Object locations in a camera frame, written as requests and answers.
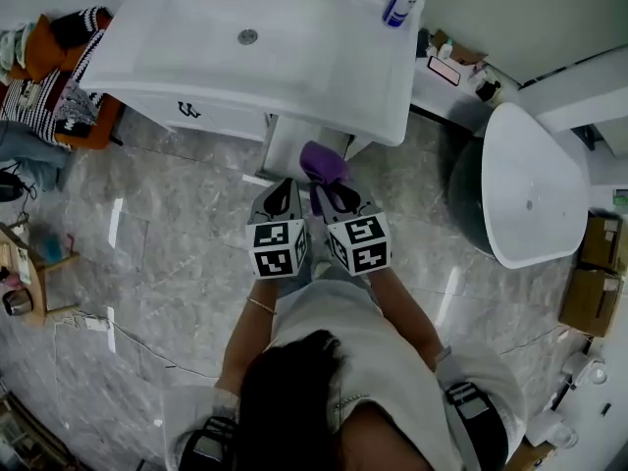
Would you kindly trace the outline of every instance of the white cube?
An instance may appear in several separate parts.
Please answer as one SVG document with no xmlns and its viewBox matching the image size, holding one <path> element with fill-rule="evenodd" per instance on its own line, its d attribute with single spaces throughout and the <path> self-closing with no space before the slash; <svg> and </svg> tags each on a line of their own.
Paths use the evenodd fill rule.
<svg viewBox="0 0 628 471">
<path fill-rule="evenodd" d="M 385 213 L 327 226 L 334 256 L 351 276 L 391 265 L 391 232 Z"/>
<path fill-rule="evenodd" d="M 247 225 L 246 245 L 258 279 L 296 276 L 307 251 L 305 222 Z"/>
</svg>

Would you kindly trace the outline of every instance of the sink drain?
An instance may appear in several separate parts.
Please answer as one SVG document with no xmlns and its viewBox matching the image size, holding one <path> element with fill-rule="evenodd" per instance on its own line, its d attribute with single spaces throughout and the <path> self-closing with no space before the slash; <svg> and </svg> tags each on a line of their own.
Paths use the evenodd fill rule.
<svg viewBox="0 0 628 471">
<path fill-rule="evenodd" d="M 242 45 L 250 45 L 257 40 L 257 31 L 254 29 L 243 29 L 237 36 L 237 41 Z"/>
</svg>

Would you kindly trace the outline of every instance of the smartphone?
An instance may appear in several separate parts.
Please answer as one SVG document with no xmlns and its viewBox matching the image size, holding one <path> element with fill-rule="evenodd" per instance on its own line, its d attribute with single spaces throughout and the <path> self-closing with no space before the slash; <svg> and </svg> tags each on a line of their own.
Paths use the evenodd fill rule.
<svg viewBox="0 0 628 471">
<path fill-rule="evenodd" d="M 451 66 L 446 65 L 436 56 L 431 56 L 428 61 L 428 68 L 439 74 L 443 79 L 451 82 L 453 85 L 460 84 L 460 73 L 454 70 Z"/>
</svg>

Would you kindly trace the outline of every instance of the black hair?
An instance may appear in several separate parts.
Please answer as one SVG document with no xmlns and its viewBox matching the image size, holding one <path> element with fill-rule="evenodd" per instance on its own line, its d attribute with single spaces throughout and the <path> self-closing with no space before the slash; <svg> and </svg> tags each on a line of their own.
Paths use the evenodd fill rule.
<svg viewBox="0 0 628 471">
<path fill-rule="evenodd" d="M 342 469 L 340 436 L 328 404 L 340 369 L 340 342 L 325 330 L 271 347 L 248 367 L 230 448 L 235 471 Z"/>
</svg>

